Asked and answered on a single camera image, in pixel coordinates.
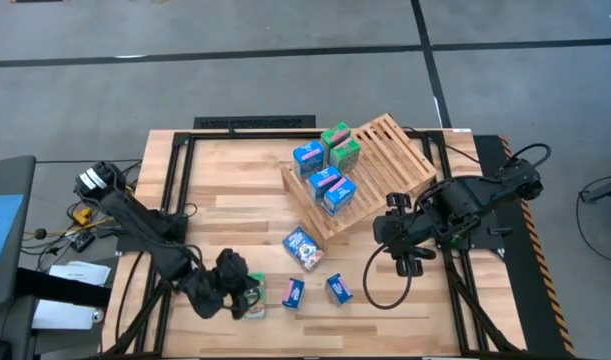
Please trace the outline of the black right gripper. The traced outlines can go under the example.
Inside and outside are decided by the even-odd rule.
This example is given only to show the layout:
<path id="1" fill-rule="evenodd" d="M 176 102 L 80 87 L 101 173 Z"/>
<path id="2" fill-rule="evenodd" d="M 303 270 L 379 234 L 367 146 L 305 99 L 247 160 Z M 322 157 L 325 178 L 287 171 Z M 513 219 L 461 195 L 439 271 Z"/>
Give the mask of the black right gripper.
<path id="1" fill-rule="evenodd" d="M 387 206 L 399 212 L 412 208 L 407 193 L 391 192 L 386 195 Z M 396 273 L 400 277 L 420 277 L 424 274 L 422 261 L 412 255 L 427 255 L 421 243 L 428 239 L 428 215 L 424 212 L 405 215 L 381 215 L 373 222 L 373 234 L 378 251 L 390 255 L 409 255 L 396 260 Z"/>

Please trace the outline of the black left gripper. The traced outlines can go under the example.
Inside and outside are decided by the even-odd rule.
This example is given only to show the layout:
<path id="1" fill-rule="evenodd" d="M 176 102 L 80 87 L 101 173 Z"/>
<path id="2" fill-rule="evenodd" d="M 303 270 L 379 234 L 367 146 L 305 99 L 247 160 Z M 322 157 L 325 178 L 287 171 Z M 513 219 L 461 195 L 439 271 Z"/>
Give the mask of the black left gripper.
<path id="1" fill-rule="evenodd" d="M 245 296 L 249 289 L 248 267 L 244 258 L 231 248 L 225 248 L 216 259 L 216 266 L 208 270 L 196 255 L 195 276 L 192 284 L 192 307 L 203 319 L 214 317 L 220 310 L 231 312 L 233 319 L 241 319 L 250 307 Z"/>

